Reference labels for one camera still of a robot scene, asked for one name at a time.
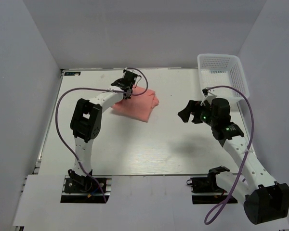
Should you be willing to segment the pink t shirt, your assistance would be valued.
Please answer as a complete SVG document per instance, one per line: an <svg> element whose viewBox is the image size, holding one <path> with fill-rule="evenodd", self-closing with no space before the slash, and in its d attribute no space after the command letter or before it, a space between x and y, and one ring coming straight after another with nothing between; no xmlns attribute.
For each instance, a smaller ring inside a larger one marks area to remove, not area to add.
<svg viewBox="0 0 289 231"><path fill-rule="evenodd" d="M131 96L130 99L122 100L111 108L113 112L127 116L142 122L148 122L153 109L159 105L159 100L154 90L148 89L144 94Z"/></svg>

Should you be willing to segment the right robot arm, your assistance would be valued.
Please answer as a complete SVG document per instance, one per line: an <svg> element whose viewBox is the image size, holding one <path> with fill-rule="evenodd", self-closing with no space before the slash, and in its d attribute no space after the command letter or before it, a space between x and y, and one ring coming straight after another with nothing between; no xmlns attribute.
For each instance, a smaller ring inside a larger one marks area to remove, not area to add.
<svg viewBox="0 0 289 231"><path fill-rule="evenodd" d="M231 121L228 100L215 98L210 103L190 100L178 116L185 123L193 116L192 123L210 126L213 137L238 166L238 175L245 179L241 181L227 167L212 168L204 183L192 179L195 193L205 189L227 192L243 205L247 218L255 225L287 217L289 186L278 183L248 149L244 132Z"/></svg>

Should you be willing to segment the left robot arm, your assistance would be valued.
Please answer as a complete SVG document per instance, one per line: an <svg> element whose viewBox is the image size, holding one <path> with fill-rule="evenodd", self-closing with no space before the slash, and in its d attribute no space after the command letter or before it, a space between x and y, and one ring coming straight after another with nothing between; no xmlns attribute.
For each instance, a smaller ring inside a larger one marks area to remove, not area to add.
<svg viewBox="0 0 289 231"><path fill-rule="evenodd" d="M70 123L76 158L68 174L81 192L87 192L92 187L92 178L89 177L92 174L92 145L101 130L102 114L114 104L131 97L137 78L136 73L124 70L123 77L115 80L109 89L89 100L77 101Z"/></svg>

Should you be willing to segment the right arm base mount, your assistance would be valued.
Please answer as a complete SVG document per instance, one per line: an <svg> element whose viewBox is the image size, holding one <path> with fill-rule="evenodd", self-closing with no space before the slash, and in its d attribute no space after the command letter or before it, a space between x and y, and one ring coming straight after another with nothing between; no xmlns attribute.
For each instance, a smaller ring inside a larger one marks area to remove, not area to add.
<svg viewBox="0 0 289 231"><path fill-rule="evenodd" d="M217 205L228 195L228 192L221 188L213 189L207 177L192 177L186 184L191 188L194 205Z"/></svg>

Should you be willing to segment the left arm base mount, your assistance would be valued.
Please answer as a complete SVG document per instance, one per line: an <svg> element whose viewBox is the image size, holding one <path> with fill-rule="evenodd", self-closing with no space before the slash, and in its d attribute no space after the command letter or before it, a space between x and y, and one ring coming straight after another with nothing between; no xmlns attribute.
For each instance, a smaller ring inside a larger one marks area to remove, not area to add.
<svg viewBox="0 0 289 231"><path fill-rule="evenodd" d="M101 177L96 178L104 192L105 200L102 191L97 183L90 179L87 186L82 186L79 183L66 176L61 193L60 203L62 204L105 204L111 193L111 178Z"/></svg>

